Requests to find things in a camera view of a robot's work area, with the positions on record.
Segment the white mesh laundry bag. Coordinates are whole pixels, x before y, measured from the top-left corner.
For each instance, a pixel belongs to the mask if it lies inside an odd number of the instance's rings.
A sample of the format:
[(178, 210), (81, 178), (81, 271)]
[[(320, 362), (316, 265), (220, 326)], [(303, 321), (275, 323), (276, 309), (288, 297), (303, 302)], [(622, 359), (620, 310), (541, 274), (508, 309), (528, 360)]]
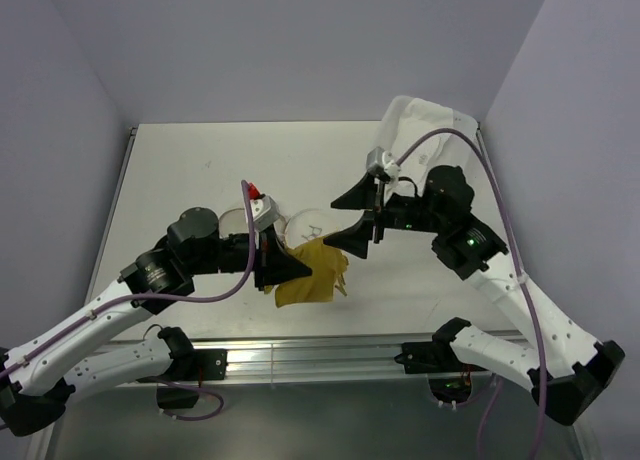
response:
[[(316, 238), (328, 236), (344, 229), (338, 217), (328, 210), (305, 209), (291, 215), (281, 214), (274, 223), (280, 240), (289, 248), (296, 248)], [(230, 234), (247, 233), (245, 211), (231, 208), (219, 216), (221, 238)]]

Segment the yellow bra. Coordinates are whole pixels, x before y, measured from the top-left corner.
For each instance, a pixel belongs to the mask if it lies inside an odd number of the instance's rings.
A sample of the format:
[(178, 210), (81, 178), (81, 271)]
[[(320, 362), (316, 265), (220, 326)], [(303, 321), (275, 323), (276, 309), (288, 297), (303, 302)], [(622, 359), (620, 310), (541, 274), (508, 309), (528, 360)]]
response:
[(349, 261), (340, 249), (325, 245), (323, 238), (316, 238), (287, 252), (309, 267), (311, 275), (278, 285), (274, 294), (277, 308), (329, 303), (336, 292), (347, 296), (345, 274)]

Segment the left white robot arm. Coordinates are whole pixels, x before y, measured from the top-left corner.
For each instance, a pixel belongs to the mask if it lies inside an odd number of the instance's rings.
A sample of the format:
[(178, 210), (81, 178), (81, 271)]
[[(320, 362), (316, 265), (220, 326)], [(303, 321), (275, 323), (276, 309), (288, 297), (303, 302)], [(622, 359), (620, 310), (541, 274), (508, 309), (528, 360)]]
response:
[(163, 327), (128, 348), (96, 351), (169, 306), (194, 301), (194, 277), (218, 273), (238, 273), (264, 290), (312, 270), (285, 250), (273, 227), (223, 238), (212, 210), (183, 212), (93, 301), (36, 339), (2, 350), (5, 428), (29, 436), (55, 423), (72, 403), (123, 383), (195, 380), (197, 354), (178, 327)]

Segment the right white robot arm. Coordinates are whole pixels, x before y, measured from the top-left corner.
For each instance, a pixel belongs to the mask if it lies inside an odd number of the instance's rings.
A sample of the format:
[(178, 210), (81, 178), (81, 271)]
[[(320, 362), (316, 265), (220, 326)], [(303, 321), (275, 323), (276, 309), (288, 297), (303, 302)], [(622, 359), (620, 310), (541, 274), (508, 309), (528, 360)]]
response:
[(623, 349), (583, 330), (516, 271), (506, 243), (473, 214), (475, 192), (462, 168), (433, 168), (419, 194), (384, 193), (383, 182), (365, 174), (333, 200), (334, 209), (363, 214), (326, 237), (325, 245), (366, 258), (370, 243), (380, 242), (387, 230), (431, 233), (438, 260), (495, 305), (530, 344), (518, 346), (455, 317), (431, 340), (403, 344), (396, 362), (408, 374), (464, 365), (491, 371), (528, 391), (551, 420), (573, 425), (611, 383), (625, 358)]

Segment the white bra in tray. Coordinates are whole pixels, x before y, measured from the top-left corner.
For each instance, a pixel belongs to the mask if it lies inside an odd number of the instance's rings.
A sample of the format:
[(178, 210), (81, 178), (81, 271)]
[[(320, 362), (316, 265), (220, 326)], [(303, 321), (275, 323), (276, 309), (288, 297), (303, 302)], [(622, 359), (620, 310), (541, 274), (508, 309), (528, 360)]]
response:
[[(387, 137), (382, 145), (399, 159), (417, 140), (439, 128), (454, 126), (450, 107), (409, 96), (395, 97), (385, 114)], [(439, 134), (423, 142), (400, 167), (400, 174), (415, 182), (419, 193), (424, 190), (428, 170), (435, 165), (449, 134)]]

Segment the aluminium mounting rail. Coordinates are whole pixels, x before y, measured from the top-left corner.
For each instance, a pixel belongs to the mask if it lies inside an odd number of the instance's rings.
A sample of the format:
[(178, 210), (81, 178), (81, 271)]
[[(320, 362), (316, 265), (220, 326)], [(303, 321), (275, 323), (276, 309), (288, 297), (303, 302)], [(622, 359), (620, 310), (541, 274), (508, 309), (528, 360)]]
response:
[(395, 334), (342, 337), (194, 339), (197, 351), (227, 353), (228, 385), (396, 380), (406, 376), (394, 361), (406, 342), (432, 335)]

